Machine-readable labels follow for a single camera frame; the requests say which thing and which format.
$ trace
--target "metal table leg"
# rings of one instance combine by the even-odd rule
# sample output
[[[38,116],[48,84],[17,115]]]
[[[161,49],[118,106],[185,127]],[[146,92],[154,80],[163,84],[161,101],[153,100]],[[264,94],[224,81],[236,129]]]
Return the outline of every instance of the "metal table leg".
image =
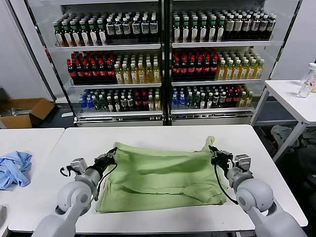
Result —
[[[257,105],[257,108],[255,110],[255,113],[251,117],[251,120],[250,120],[250,125],[251,126],[253,126],[253,127],[255,126],[256,121],[258,120],[259,114],[261,113],[262,108],[263,108],[268,96],[269,96],[269,92],[268,92],[267,87],[265,87],[265,89],[263,90],[263,93],[261,95],[261,98],[259,100],[259,103]]]
[[[293,143],[296,141],[296,139],[299,138],[299,136],[302,134],[304,129],[307,127],[308,124],[299,121],[298,124],[295,126],[291,134],[288,136],[288,138],[285,140],[283,145],[279,148],[276,155],[273,157],[273,161],[276,163],[277,160],[280,158],[280,156],[283,154],[283,152],[286,150],[287,147],[292,146]]]

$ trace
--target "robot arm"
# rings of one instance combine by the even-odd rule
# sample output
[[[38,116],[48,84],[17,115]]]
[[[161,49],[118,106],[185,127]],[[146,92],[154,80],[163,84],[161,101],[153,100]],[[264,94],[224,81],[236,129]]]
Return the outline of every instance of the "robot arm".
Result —
[[[236,156],[233,161],[233,155],[228,152],[219,151],[216,147],[210,147],[210,150],[214,153],[211,163],[217,180],[218,165],[223,169],[237,200],[232,200],[222,191],[249,215],[257,237],[307,237],[294,217],[285,212],[274,198],[272,188],[252,176],[249,156]]]
[[[76,233],[76,222],[91,207],[93,199],[98,200],[100,184],[109,173],[117,166],[114,161],[116,148],[108,153],[100,155],[94,160],[94,165],[87,167],[84,159],[76,159],[67,166],[68,175],[61,168],[60,172],[69,177],[70,172],[76,173],[75,181],[66,184],[58,193],[55,212],[45,217],[32,237],[73,237]],[[105,176],[105,169],[114,164],[115,167]]]

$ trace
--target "green cloth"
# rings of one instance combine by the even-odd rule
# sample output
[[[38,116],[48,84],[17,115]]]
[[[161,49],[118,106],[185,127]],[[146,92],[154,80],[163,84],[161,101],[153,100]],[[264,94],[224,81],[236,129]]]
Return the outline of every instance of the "green cloth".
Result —
[[[210,163],[214,137],[199,152],[135,148],[116,142],[118,164],[107,178],[97,212],[159,210],[226,201]]]

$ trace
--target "white table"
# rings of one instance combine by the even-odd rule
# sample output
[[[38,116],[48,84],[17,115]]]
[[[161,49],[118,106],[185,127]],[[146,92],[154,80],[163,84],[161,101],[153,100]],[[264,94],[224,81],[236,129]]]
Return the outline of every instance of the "white table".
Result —
[[[316,94],[311,93],[307,98],[298,97],[297,93],[302,86],[299,83],[299,80],[266,80],[265,84],[266,87],[259,100],[255,113],[251,118],[250,124],[255,126],[269,94],[274,96],[298,121],[289,137],[273,157],[273,161],[276,162],[283,152],[293,145],[307,126],[316,126]]]
[[[5,222],[0,226],[0,237],[7,234],[7,226],[13,216],[17,201],[20,201],[19,197],[22,197],[21,201],[27,205],[24,192],[31,189],[43,161],[53,150],[64,130],[63,128],[0,129],[0,156],[13,151],[28,152],[33,155],[32,167],[28,172],[31,183],[23,188],[16,185],[9,190],[0,191],[0,204],[4,204],[7,209]]]
[[[59,190],[73,178],[59,173],[62,166],[75,158],[93,159],[113,147],[115,141],[130,146],[173,151],[200,150],[207,136],[215,137],[215,146],[235,155],[252,157],[251,171],[267,182],[285,211],[301,226],[307,219],[271,160],[268,152],[250,125],[164,126],[164,127],[96,127],[68,128],[45,160],[44,167],[33,181],[21,205],[9,223],[9,229],[32,232],[42,218],[56,207]],[[249,217],[230,201],[223,205],[192,206],[167,210],[100,214],[96,202],[77,221],[77,233],[187,233],[254,230]]]

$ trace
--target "beverage display shelf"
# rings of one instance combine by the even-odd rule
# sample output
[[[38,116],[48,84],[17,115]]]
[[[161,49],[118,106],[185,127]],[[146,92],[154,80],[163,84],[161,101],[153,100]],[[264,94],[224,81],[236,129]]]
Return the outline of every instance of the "beverage display shelf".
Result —
[[[237,46],[270,46],[273,41],[221,41],[221,42],[188,42],[172,43],[173,48],[199,48],[199,47],[237,47]]]
[[[200,114],[230,114],[254,112],[252,107],[241,108],[214,108],[214,109],[193,109],[193,110],[171,110],[171,115],[200,115]]]
[[[246,84],[259,83],[263,79],[245,79],[245,80],[206,80],[206,81],[175,81],[172,86],[187,86],[187,85],[220,85],[220,84]]]
[[[119,89],[119,88],[145,88],[161,87],[161,83],[144,83],[144,84],[101,84],[101,85],[71,85],[72,89]]]
[[[80,118],[122,118],[122,117],[151,117],[162,116],[162,111],[130,111],[130,112],[97,112],[97,113],[80,113]]]
[[[79,47],[56,47],[57,51],[74,52],[74,51],[110,51],[110,50],[141,50],[141,49],[160,49],[160,43],[148,44],[120,44],[104,46],[79,46]]]
[[[95,3],[117,3],[117,2],[154,2],[158,0],[40,0],[43,5],[77,5]]]

